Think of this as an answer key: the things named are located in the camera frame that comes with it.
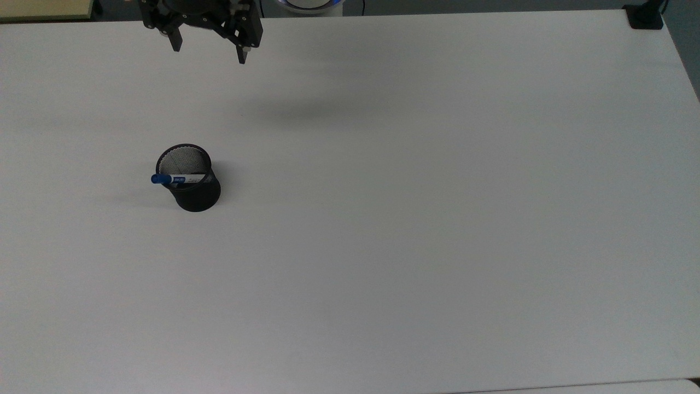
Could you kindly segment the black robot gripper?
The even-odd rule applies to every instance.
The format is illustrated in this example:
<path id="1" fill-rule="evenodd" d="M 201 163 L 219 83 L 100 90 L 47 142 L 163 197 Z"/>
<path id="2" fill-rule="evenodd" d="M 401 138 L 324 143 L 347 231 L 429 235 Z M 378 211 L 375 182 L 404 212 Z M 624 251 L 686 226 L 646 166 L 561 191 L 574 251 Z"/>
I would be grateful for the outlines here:
<path id="1" fill-rule="evenodd" d="M 182 25 L 213 31 L 232 42 L 241 65 L 263 36 L 255 1 L 140 1 L 139 10 L 145 27 L 164 34 L 175 52 L 182 48 Z"/>

